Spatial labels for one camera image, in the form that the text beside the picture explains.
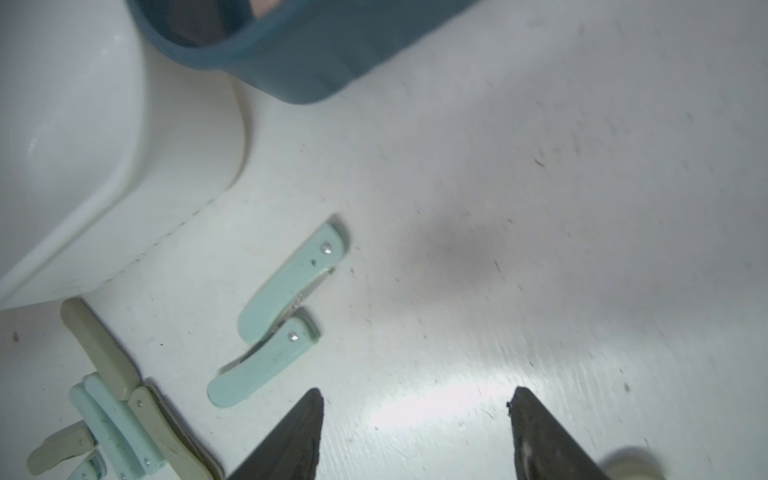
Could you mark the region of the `olive knife left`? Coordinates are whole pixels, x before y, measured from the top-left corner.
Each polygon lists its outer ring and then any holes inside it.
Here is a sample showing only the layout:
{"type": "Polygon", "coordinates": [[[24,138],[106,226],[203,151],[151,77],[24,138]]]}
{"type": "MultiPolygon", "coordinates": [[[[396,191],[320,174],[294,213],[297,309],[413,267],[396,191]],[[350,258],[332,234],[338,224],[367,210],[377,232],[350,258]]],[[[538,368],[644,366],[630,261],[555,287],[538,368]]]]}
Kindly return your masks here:
{"type": "Polygon", "coordinates": [[[65,427],[43,441],[27,457],[26,466],[33,476],[50,471],[61,462],[94,450],[97,440],[84,421],[65,427]]]}

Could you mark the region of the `white storage box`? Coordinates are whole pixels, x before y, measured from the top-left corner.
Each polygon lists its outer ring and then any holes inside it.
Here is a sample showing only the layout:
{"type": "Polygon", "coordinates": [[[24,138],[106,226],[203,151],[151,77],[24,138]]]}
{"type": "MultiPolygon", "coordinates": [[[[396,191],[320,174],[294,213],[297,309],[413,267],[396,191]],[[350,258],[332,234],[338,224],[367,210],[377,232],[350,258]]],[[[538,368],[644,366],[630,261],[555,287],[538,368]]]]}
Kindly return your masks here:
{"type": "Polygon", "coordinates": [[[1,306],[88,293],[223,193],[232,80],[158,52],[124,1],[1,5],[1,306]]]}

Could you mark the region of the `olive knife centre vertical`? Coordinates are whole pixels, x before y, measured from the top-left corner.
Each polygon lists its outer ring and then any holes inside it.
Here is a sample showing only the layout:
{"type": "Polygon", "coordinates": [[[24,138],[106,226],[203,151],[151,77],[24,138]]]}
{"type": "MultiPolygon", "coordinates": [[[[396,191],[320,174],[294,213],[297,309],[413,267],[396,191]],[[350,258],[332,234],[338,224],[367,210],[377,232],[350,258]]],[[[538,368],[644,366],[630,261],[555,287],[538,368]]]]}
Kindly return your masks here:
{"type": "Polygon", "coordinates": [[[180,479],[215,479],[214,468],[172,425],[161,402],[147,386],[136,388],[128,405],[180,479]]]}

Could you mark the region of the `mint knife middle right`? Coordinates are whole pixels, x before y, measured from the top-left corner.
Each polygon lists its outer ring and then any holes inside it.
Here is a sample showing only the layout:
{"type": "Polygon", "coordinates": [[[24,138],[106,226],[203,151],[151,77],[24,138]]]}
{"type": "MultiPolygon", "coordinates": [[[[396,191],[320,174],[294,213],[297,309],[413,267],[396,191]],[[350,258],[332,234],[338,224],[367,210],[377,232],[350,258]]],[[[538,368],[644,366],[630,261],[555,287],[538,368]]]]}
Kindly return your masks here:
{"type": "Polygon", "coordinates": [[[305,354],[319,338],[310,319],[301,316],[287,319],[250,355],[209,382],[206,389],[209,401],[225,409],[246,400],[305,354]]]}

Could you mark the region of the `mint knife centre right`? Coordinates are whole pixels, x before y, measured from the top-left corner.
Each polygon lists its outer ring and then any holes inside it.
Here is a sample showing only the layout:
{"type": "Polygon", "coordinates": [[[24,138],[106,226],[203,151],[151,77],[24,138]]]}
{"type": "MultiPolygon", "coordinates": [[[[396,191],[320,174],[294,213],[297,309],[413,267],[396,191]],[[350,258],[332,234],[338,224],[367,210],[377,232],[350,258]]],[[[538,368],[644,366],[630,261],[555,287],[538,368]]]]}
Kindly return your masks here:
{"type": "Polygon", "coordinates": [[[161,454],[126,401],[116,399],[98,373],[86,377],[85,389],[105,411],[126,439],[145,475],[154,475],[166,465],[161,454]]]}

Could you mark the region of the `mint knife upper right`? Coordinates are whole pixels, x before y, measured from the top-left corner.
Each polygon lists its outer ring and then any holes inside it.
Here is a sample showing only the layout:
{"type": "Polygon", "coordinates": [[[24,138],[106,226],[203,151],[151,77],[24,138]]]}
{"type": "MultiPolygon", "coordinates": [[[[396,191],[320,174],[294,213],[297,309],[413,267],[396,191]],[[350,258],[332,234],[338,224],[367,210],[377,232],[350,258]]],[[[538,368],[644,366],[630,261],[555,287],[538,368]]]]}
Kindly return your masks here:
{"type": "Polygon", "coordinates": [[[347,243],[341,232],[332,223],[322,224],[245,305],[237,323],[240,338],[250,345],[260,341],[298,308],[346,253],[347,243]]]}

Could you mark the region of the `olive knife under pink pair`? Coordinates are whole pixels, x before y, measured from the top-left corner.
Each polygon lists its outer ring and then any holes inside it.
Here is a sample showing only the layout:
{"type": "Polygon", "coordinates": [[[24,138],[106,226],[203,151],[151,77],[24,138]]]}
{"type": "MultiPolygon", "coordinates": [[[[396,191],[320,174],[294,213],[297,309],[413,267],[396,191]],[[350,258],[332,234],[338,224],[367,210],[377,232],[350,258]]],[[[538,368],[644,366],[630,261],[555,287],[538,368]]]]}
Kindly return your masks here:
{"type": "Polygon", "coordinates": [[[86,302],[79,297],[64,300],[60,307],[64,325],[78,340],[107,390],[127,401],[142,384],[131,359],[86,302]]]}

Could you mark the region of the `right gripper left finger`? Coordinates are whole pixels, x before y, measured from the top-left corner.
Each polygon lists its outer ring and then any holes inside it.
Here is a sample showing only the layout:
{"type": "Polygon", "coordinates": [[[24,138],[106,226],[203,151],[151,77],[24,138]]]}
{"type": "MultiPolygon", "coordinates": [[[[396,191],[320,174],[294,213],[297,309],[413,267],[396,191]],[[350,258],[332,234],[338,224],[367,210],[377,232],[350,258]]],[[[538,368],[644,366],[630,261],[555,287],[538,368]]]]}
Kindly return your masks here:
{"type": "Polygon", "coordinates": [[[228,479],[314,480],[323,420],[324,397],[318,388],[312,388],[228,479]]]}

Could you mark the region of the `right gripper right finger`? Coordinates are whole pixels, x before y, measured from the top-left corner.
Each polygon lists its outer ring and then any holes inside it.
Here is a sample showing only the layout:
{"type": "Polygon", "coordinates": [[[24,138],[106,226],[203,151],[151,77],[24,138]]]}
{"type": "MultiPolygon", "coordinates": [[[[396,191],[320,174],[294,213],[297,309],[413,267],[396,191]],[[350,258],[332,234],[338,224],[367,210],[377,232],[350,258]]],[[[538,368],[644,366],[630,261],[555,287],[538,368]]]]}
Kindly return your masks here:
{"type": "Polygon", "coordinates": [[[529,388],[517,387],[507,409],[518,479],[608,479],[529,388]]]}

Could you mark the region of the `mint knife centre left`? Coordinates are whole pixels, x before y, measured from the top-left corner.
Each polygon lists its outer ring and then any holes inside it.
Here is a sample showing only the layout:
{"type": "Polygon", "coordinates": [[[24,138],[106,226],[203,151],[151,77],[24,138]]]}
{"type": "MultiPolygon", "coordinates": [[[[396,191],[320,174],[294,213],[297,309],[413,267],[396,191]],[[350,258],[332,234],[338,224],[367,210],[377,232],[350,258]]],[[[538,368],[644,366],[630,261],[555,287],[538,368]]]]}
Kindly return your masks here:
{"type": "Polygon", "coordinates": [[[145,471],[124,435],[89,395],[83,384],[73,386],[69,399],[81,414],[92,436],[113,466],[118,479],[143,479],[145,471]]]}

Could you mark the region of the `dark teal storage box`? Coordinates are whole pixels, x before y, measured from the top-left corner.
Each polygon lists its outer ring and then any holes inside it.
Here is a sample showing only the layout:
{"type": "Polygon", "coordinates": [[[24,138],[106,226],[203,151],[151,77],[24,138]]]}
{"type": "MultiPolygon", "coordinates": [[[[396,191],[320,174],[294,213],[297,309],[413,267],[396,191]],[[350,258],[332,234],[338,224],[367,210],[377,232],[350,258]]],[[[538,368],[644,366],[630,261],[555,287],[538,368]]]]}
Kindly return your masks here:
{"type": "Polygon", "coordinates": [[[148,42],[283,102],[324,100],[470,7],[468,1],[130,1],[148,42]]]}

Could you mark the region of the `mint knife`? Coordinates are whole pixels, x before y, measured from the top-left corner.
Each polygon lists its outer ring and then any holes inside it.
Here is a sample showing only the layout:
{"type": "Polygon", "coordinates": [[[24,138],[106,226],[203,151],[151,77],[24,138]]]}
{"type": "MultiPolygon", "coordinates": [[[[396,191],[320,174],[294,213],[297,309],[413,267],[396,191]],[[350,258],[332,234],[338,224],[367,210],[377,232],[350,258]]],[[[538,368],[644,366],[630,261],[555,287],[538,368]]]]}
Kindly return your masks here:
{"type": "Polygon", "coordinates": [[[209,382],[206,389],[209,401],[225,409],[246,400],[305,354],[319,338],[310,319],[301,316],[287,319],[250,355],[209,382]]]}
{"type": "Polygon", "coordinates": [[[116,399],[98,373],[86,377],[85,389],[105,411],[126,439],[145,475],[154,475],[166,465],[161,454],[126,401],[116,399]]]}
{"type": "Polygon", "coordinates": [[[88,454],[68,476],[68,480],[102,480],[108,473],[107,465],[97,452],[88,454]]]}
{"type": "Polygon", "coordinates": [[[92,436],[113,466],[118,479],[143,479],[145,471],[124,435],[89,395],[83,384],[73,386],[69,399],[81,414],[92,436]]]}
{"type": "Polygon", "coordinates": [[[298,308],[346,253],[347,243],[341,232],[332,223],[322,224],[245,305],[237,323],[240,338],[250,345],[260,341],[298,308]]]}

